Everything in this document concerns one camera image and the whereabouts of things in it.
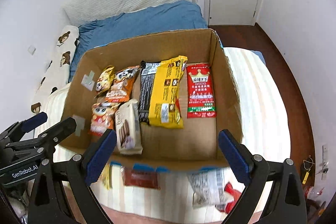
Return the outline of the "orange cartoon snack bag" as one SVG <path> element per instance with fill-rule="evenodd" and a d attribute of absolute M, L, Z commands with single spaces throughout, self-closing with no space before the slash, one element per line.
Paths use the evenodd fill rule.
<path fill-rule="evenodd" d="M 89 133 L 93 136 L 101 136 L 107 129 L 114 129 L 114 116 L 120 104 L 114 102 L 102 102 L 92 105 L 92 119 Z"/>

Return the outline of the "wall socket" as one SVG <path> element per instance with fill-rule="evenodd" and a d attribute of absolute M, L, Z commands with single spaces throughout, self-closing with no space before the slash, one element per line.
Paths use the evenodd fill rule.
<path fill-rule="evenodd" d="M 329 171 L 329 157 L 328 157 L 328 146 L 324 144 L 322 146 L 322 163 L 318 165 L 317 174 L 321 175 L 321 180 L 326 180 L 327 173 Z"/>

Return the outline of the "dark red jerky packet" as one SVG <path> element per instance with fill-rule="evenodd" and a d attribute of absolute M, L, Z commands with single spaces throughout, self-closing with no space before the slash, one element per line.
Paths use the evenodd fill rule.
<path fill-rule="evenodd" d="M 158 174 L 156 172 L 144 172 L 123 167 L 121 173 L 125 186 L 160 190 Z"/>

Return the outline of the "white chocolate wafer packet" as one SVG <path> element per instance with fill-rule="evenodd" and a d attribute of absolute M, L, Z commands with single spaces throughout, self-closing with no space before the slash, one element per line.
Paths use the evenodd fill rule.
<path fill-rule="evenodd" d="M 141 155 L 141 129 L 138 116 L 138 101 L 131 99 L 116 111 L 115 129 L 117 149 L 123 155 Z"/>

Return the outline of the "small yellow cartoon bag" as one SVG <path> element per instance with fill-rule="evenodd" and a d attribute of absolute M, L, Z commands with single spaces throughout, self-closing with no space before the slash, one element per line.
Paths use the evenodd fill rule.
<path fill-rule="evenodd" d="M 96 82 L 95 91 L 97 95 L 106 92 L 112 86 L 113 80 L 114 80 L 114 66 L 109 65 L 102 71 L 101 75 L 99 76 Z"/>

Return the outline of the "white bear print pillow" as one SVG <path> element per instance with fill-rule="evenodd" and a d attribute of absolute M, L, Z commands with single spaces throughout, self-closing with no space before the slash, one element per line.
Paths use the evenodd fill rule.
<path fill-rule="evenodd" d="M 79 29 L 76 26 L 65 26 L 56 41 L 49 66 L 34 96 L 31 105 L 32 113 L 38 114 L 41 112 L 47 98 L 68 83 L 70 65 L 78 44 Z"/>

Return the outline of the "red crown snack packet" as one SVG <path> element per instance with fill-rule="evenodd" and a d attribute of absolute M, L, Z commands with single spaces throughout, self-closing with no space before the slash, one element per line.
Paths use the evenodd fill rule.
<path fill-rule="evenodd" d="M 188 65 L 187 118 L 215 118 L 217 116 L 213 91 L 213 79 L 209 64 Z"/>

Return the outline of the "yellow biscuit snack bag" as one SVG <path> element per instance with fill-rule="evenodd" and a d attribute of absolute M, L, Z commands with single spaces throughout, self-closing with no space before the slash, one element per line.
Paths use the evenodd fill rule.
<path fill-rule="evenodd" d="M 103 186 L 110 190 L 112 189 L 112 167 L 110 163 L 107 163 L 100 175 L 100 180 L 102 181 Z"/>

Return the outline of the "orange panda snack bag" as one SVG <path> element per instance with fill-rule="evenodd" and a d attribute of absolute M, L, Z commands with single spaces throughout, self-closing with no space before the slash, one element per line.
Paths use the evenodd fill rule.
<path fill-rule="evenodd" d="M 124 103 L 130 100 L 133 84 L 140 69 L 139 65 L 127 67 L 114 75 L 112 86 L 105 99 L 112 103 Z"/>

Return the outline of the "open cardboard box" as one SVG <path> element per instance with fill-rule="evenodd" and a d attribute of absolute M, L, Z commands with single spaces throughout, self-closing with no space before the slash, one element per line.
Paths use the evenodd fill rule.
<path fill-rule="evenodd" d="M 142 171 L 227 167 L 221 131 L 242 139 L 231 66 L 211 29 L 124 39 L 84 53 L 64 105 L 76 132 L 61 142 L 83 152 L 106 128 L 112 163 Z"/>

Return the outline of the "blue bed sheet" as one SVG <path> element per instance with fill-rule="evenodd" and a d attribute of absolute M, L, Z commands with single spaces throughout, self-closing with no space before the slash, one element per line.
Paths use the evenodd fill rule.
<path fill-rule="evenodd" d="M 84 53 L 93 48 L 136 36 L 207 27 L 201 8 L 186 0 L 82 24 L 79 26 L 79 45 L 70 65 L 68 81 L 72 81 Z"/>

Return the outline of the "white printed snack bag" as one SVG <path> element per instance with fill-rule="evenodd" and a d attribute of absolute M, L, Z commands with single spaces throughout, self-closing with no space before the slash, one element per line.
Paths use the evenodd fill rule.
<path fill-rule="evenodd" d="M 193 190 L 193 207 L 219 205 L 224 201 L 224 169 L 187 175 Z"/>

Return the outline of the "large yellow snack packet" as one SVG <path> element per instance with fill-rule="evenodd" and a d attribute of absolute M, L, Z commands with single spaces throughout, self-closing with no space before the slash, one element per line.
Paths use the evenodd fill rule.
<path fill-rule="evenodd" d="M 149 109 L 151 126 L 183 128 L 179 105 L 179 84 L 186 64 L 186 56 L 177 56 L 161 61 L 157 68 Z"/>

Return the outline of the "small red snack packet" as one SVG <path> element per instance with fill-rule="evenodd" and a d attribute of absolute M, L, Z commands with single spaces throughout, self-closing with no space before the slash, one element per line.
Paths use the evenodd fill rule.
<path fill-rule="evenodd" d="M 219 205 L 215 205 L 216 209 L 222 213 L 229 214 L 236 205 L 241 194 L 241 192 L 233 188 L 230 182 L 226 183 L 226 186 L 224 187 L 224 201 Z"/>

